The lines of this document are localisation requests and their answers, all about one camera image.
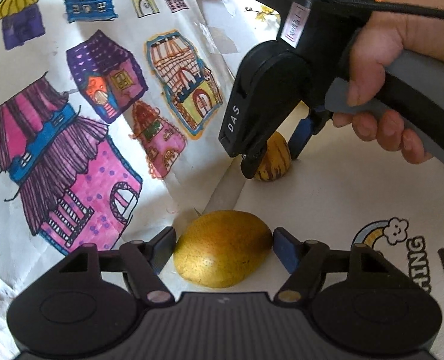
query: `label sticker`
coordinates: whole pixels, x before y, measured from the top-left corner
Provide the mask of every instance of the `label sticker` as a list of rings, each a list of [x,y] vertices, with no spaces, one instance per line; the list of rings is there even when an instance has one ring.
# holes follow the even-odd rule
[[[309,8],[302,7],[302,5],[297,3],[292,3],[280,37],[294,48],[297,47],[297,43],[299,43],[309,14]]]

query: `ribbed surface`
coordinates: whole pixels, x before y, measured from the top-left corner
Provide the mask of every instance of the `ribbed surface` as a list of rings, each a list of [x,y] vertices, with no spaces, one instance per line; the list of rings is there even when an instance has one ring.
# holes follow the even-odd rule
[[[87,360],[368,360],[323,341],[302,312],[263,293],[189,293],[147,313],[119,347]],[[21,355],[17,360],[40,360]],[[400,360],[434,360],[427,353]]]

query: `black cable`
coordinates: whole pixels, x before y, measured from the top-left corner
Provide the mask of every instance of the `black cable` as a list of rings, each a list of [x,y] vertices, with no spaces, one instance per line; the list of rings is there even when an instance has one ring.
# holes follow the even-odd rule
[[[329,2],[344,5],[351,8],[362,8],[365,10],[379,12],[403,13],[406,15],[417,15],[425,17],[433,17],[434,19],[444,20],[444,10],[422,7],[420,5],[398,4],[386,2],[372,2],[367,0],[329,0]]]

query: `yellow flower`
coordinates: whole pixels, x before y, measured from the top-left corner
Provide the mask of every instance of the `yellow flower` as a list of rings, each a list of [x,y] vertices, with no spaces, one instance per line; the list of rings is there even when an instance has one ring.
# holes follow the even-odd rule
[[[257,12],[257,15],[255,16],[256,20],[265,21],[265,13],[264,12]]]
[[[267,14],[274,13],[274,10],[272,8],[266,7],[265,5],[262,5],[260,10],[263,13],[267,13]]]

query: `hand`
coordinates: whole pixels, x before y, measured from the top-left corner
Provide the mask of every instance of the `hand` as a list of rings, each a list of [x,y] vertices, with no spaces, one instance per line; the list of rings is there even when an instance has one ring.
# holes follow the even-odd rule
[[[444,9],[444,0],[390,1]],[[348,105],[367,103],[377,94],[385,81],[384,67],[390,65],[403,49],[444,62],[444,20],[374,12],[351,50]],[[350,123],[361,140],[377,140],[383,149],[390,152],[400,150],[411,164],[420,164],[431,158],[429,153],[424,152],[417,134],[404,128],[404,121],[396,111],[387,111],[378,124],[368,112],[333,116],[336,127]]]

